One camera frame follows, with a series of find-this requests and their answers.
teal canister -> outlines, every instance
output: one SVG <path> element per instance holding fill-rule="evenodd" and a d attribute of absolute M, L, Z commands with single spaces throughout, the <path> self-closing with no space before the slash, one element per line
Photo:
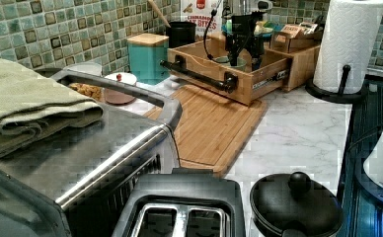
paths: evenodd
<path fill-rule="evenodd" d="M 147 33 L 127 39 L 130 71 L 138 82 L 156 85 L 169 76 L 160 65 L 161 60 L 167 60 L 168 39 Z"/>

paper towel holder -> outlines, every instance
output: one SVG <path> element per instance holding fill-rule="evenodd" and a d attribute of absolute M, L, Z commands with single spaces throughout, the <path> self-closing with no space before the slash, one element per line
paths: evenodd
<path fill-rule="evenodd" d="M 340 81 L 340 87 L 337 92 L 329 92 L 317 87 L 314 84 L 314 78 L 311 78 L 306 82 L 305 89 L 309 94 L 311 94 L 311 96 L 323 101 L 337 104 L 356 104 L 362 101 L 367 95 L 367 88 L 363 84 L 358 92 L 352 94 L 343 94 L 345 90 L 345 83 L 347 81 L 348 73 L 350 70 L 351 67 L 349 65 L 343 66 L 342 80 Z"/>

stainless steel toaster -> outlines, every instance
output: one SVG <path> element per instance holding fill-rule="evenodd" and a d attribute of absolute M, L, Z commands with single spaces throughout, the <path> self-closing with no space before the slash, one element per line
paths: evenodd
<path fill-rule="evenodd" d="M 179 167 L 177 100 L 70 70 L 56 81 L 117 90 L 162 108 L 156 120 L 103 105 L 103 118 L 66 128 L 0 159 L 0 236 L 111 236 L 137 178 Z"/>

wooden cutting board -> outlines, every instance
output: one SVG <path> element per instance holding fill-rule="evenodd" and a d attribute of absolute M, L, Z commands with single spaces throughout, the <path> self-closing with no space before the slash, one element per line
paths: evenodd
<path fill-rule="evenodd" d="M 186 85 L 172 95 L 183 107 L 175 131 L 182 167 L 211 169 L 222 177 L 229 170 L 267 110 L 253 101 L 247 107 L 210 91 Z M 155 119 L 160 108 L 145 115 Z"/>

folded towel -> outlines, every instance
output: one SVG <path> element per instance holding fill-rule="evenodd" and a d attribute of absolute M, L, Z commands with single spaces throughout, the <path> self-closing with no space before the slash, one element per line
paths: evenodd
<path fill-rule="evenodd" d="M 64 127 L 86 126 L 102 114 L 93 99 L 0 59 L 0 157 Z"/>

